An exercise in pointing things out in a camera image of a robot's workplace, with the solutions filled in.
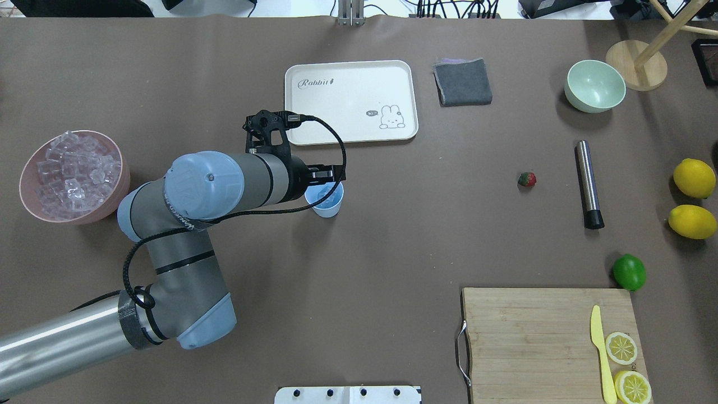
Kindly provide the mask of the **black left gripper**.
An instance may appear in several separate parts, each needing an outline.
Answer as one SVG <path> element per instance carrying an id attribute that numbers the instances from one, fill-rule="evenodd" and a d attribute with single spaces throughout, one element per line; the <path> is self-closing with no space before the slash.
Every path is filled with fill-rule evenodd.
<path id="1" fill-rule="evenodd" d="M 246 117 L 246 152 L 257 154 L 266 164 L 271 179 L 267 204 L 280 204 L 301 197 L 312 186 L 330 186 L 344 181 L 343 164 L 308 164 L 294 156 L 287 130 L 301 125 L 294 112 L 261 110 Z"/>

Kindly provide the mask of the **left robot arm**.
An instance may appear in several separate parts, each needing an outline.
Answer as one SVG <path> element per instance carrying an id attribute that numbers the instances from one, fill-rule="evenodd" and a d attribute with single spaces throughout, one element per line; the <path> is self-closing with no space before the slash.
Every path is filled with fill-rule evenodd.
<path id="1" fill-rule="evenodd" d="M 174 338 L 205 347 L 236 325 L 231 294 L 208 230 L 228 218 L 271 215 L 270 205 L 302 197 L 310 186 L 346 179 L 341 164 L 306 164 L 287 131 L 319 117 L 262 110 L 246 118 L 243 153 L 185 154 L 167 173 L 126 195 L 118 225 L 133 241 L 122 289 L 68 314 L 2 338 L 2 402 L 95 365 Z"/>

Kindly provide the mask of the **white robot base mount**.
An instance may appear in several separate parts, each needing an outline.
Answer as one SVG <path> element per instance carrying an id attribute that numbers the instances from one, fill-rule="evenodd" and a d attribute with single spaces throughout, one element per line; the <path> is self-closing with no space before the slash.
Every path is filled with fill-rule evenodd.
<path id="1" fill-rule="evenodd" d="M 356 385 L 279 388 L 274 403 L 423 403 L 410 385 Z"/>

